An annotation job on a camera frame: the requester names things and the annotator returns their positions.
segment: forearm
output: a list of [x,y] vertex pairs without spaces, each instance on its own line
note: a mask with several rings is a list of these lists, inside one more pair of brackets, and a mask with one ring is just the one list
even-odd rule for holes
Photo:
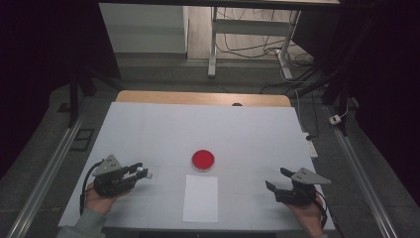
[[106,216],[96,211],[85,208],[83,214],[80,216],[75,226],[62,227],[57,238],[93,238],[102,237],[105,235],[101,230],[105,224]]

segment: red round object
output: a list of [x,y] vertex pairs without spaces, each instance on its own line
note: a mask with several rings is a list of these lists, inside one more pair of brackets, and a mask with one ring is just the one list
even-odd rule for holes
[[214,164],[214,156],[209,151],[201,150],[192,156],[192,165],[199,172],[208,171]]

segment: person's left hand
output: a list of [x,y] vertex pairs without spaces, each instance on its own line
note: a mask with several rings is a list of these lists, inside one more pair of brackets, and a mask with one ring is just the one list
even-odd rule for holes
[[90,183],[86,188],[86,203],[85,207],[94,211],[97,211],[103,215],[106,215],[110,210],[114,202],[121,196],[127,195],[129,191],[114,197],[100,196],[95,189],[93,189],[93,182]]

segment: white power adapter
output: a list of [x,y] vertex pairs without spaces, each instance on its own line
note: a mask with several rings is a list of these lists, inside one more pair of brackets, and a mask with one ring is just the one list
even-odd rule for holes
[[341,118],[339,117],[339,115],[332,116],[330,117],[330,122],[333,125],[337,125],[341,122]]

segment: sheet of paper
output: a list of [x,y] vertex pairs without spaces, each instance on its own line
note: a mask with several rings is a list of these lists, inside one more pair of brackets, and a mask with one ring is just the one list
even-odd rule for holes
[[218,178],[186,175],[182,221],[218,222]]

